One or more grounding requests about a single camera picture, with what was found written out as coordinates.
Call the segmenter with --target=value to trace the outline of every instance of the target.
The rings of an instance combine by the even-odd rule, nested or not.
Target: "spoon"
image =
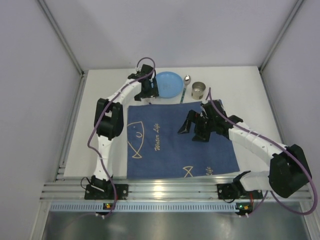
[[[183,84],[184,84],[184,88],[183,88],[183,92],[182,92],[182,96],[181,96],[181,100],[180,103],[182,104],[184,101],[184,97],[185,97],[185,93],[187,90],[187,86],[191,83],[191,77],[189,75],[185,76],[183,79]]]

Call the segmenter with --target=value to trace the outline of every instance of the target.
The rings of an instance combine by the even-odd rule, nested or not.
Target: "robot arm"
[[[279,146],[294,155],[310,174],[309,166],[301,147],[292,145],[290,147],[272,141],[273,143],[259,137],[257,132],[245,131],[250,128],[243,120],[235,115],[227,117],[222,104],[214,100],[213,104],[226,118],[236,123],[237,126],[222,118],[211,102],[201,103],[202,112],[189,111],[179,134],[189,133],[191,123],[195,123],[193,141],[208,142],[211,132],[216,132],[225,138],[240,144],[259,158],[269,167],[269,171],[244,172],[234,179],[235,188],[238,193],[253,190],[272,190],[283,198],[288,198],[302,186],[308,183],[306,175],[300,167],[284,153]]]
[[[114,197],[112,185],[104,167],[112,178],[112,163],[117,150],[118,136],[124,128],[123,106],[127,105],[132,99],[141,101],[143,98],[159,96],[157,80],[156,78],[152,79],[151,72],[153,72],[153,67],[143,64],[140,71],[128,76],[126,82],[118,91],[107,99],[100,98],[97,101],[94,126],[98,137],[98,152],[101,157],[97,157],[94,174],[90,183],[86,186],[85,199],[112,199]],[[118,184],[118,187],[124,187],[124,190],[128,189],[128,185],[120,185],[126,184]]]

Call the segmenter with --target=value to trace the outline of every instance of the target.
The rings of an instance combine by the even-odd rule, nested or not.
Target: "blue plate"
[[[181,93],[184,88],[182,78],[172,71],[160,72],[155,78],[158,85],[159,97],[161,98],[173,98]]]

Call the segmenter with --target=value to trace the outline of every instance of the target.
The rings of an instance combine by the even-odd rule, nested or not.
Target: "blue napkin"
[[[188,112],[201,112],[200,102],[129,106],[127,178],[166,179],[239,171],[232,142],[214,132],[209,142],[177,134]]]

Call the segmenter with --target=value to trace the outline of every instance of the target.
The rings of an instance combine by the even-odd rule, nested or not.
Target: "fish print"
[[[144,144],[145,140],[145,127],[144,123],[142,121],[132,122],[127,125],[127,129],[133,128],[133,131],[127,131],[134,132],[135,134],[128,135],[128,145],[133,150],[132,158],[133,159],[142,159],[142,156],[140,154],[140,150]]]

